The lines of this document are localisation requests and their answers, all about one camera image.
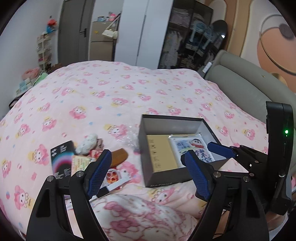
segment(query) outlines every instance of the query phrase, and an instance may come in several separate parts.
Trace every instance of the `wooden comb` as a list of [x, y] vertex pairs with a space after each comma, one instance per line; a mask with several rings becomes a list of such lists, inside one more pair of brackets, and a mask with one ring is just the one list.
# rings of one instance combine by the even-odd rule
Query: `wooden comb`
[[123, 148], [113, 151], [111, 153], [112, 153], [112, 163], [110, 168], [118, 166], [128, 158], [128, 153]]

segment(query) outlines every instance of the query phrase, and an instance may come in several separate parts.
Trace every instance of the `door handle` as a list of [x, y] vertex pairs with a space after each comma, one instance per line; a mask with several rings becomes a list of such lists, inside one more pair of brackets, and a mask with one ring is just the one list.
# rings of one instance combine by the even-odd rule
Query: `door handle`
[[85, 28], [84, 31], [79, 32], [80, 34], [84, 34], [83, 36], [84, 36], [85, 38], [86, 38], [86, 30], [87, 30], [87, 28]]

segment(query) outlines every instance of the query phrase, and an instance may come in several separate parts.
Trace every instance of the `pink bedspread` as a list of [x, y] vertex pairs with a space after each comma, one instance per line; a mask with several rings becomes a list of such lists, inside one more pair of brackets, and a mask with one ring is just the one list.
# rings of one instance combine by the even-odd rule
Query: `pink bedspread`
[[[144, 188], [140, 156], [116, 141], [126, 135], [127, 126], [139, 126], [142, 114], [201, 117], [222, 144], [243, 144], [267, 152], [265, 124], [238, 108], [216, 84], [195, 71], [152, 71], [103, 61], [72, 64], [29, 90], [0, 122], [0, 207], [7, 218], [26, 233], [34, 200], [46, 177], [52, 175], [50, 149], [68, 140], [80, 143], [90, 133], [103, 138], [105, 148], [111, 151], [122, 147], [128, 151], [129, 157], [119, 169], [129, 172], [132, 180], [121, 194], [149, 201], [152, 209], [155, 204], [172, 207], [181, 211], [181, 219], [187, 222], [192, 216], [199, 218], [205, 202], [195, 198], [192, 181]], [[234, 162], [229, 168], [240, 169]], [[102, 210], [112, 212], [114, 205], [106, 205], [101, 205]], [[129, 230], [138, 227], [136, 221], [122, 218], [125, 223], [121, 224], [128, 223]], [[183, 234], [195, 224], [183, 227]], [[111, 228], [110, 223], [102, 226]], [[120, 230], [113, 228], [119, 235]]]

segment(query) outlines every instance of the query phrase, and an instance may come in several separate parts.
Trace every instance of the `gold ring decoration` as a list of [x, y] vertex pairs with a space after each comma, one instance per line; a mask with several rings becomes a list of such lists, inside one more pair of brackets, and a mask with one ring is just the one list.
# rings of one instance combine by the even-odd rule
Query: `gold ring decoration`
[[261, 45], [262, 45], [262, 48], [263, 48], [263, 50], [264, 50], [264, 52], [266, 53], [266, 55], [267, 55], [267, 57], [279, 68], [279, 69], [281, 69], [282, 71], [284, 71], [284, 72], [286, 72], [286, 73], [288, 73], [288, 74], [290, 74], [290, 75], [294, 75], [294, 76], [296, 76], [296, 72], [294, 72], [294, 71], [292, 71], [292, 70], [289, 70], [289, 69], [287, 69], [287, 68], [285, 68], [285, 67], [283, 67], [282, 65], [280, 65], [278, 62], [276, 62], [268, 53], [267, 53], [267, 51], [266, 51], [266, 49], [265, 49], [265, 47], [264, 47], [264, 45], [263, 45], [263, 40], [262, 40], [262, 27], [263, 27], [263, 25], [264, 25], [264, 23], [269, 19], [269, 18], [271, 18], [271, 17], [274, 17], [274, 16], [280, 16], [280, 17], [282, 17], [283, 18], [283, 16], [282, 15], [280, 15], [280, 14], [273, 14], [273, 15], [270, 15], [270, 16], [268, 16], [266, 19], [264, 19], [264, 21], [263, 21], [263, 23], [261, 24], [261, 28], [260, 28], [260, 32], [259, 32], [259, 35], [260, 35], [260, 43], [261, 43]]

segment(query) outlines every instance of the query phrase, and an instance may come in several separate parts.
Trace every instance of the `blue gripper pad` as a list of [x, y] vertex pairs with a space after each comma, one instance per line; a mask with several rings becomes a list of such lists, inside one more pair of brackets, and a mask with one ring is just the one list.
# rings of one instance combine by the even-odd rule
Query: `blue gripper pad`
[[227, 159], [235, 157], [235, 153], [230, 147], [219, 145], [215, 142], [209, 142], [207, 148], [210, 152], [216, 153], [220, 156], [224, 156]]
[[111, 163], [111, 151], [105, 149], [99, 158], [96, 161], [91, 162], [85, 169], [86, 176], [84, 178], [84, 191], [89, 199], [96, 195], [100, 190]]
[[185, 153], [185, 164], [196, 186], [197, 193], [203, 197], [202, 199], [204, 201], [208, 201], [212, 194], [213, 188], [211, 175], [207, 170], [205, 170], [204, 167], [202, 167], [202, 161], [198, 159], [192, 150], [189, 150]]

